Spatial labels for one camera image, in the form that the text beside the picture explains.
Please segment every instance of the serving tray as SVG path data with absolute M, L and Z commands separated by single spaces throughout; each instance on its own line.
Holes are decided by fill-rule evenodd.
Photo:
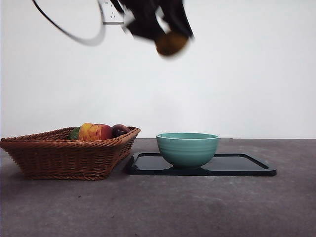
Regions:
M 125 170 L 132 175 L 194 176 L 274 176 L 277 170 L 268 162 L 241 153 L 216 153 L 212 160 L 197 169 L 172 167 L 160 153 L 135 153 Z

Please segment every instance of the wicker basket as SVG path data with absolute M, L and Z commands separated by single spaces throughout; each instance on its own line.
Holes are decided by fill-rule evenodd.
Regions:
M 101 180 L 130 153 L 140 132 L 136 127 L 117 138 L 66 140 L 74 127 L 27 136 L 2 138 L 0 147 L 29 179 Z

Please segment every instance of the teal bowl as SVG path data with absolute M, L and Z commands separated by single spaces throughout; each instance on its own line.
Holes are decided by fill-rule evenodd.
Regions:
M 164 133 L 156 136 L 162 157 L 175 168 L 199 168 L 214 156 L 219 137 L 204 133 Z

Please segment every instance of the table surface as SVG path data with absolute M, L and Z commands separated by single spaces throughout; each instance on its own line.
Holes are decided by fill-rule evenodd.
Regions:
M 136 139 L 131 155 L 157 152 Z M 1 154 L 3 237 L 315 237 L 316 140 L 220 139 L 277 168 L 272 177 L 138 176 L 26 180 Z

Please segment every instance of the dark purple fruit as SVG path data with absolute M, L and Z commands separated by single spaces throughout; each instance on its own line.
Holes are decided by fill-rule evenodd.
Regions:
M 112 126 L 112 137 L 119 137 L 130 132 L 130 129 L 123 124 L 116 124 Z

